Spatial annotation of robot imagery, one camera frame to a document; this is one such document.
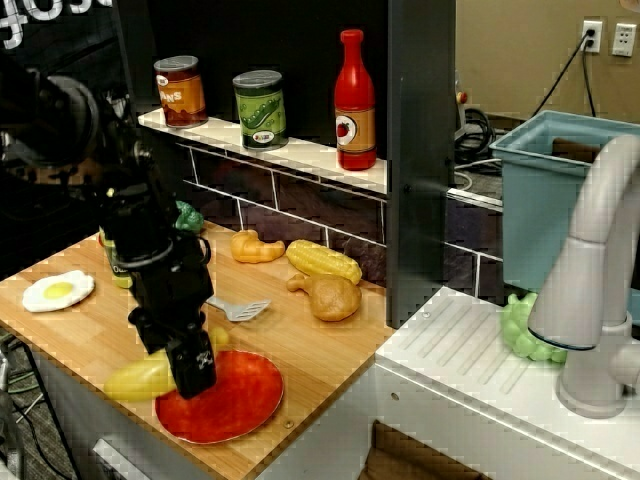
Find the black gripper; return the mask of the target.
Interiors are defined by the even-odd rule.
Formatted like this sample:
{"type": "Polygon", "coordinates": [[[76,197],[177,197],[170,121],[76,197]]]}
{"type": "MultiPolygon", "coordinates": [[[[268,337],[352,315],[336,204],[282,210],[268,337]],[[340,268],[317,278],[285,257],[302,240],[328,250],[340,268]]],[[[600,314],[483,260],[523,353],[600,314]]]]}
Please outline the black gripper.
{"type": "Polygon", "coordinates": [[[181,243],[160,261],[131,273],[137,307],[128,316],[146,352],[166,347],[179,395],[191,399],[217,381],[202,305],[213,295],[207,243],[181,243]]]}

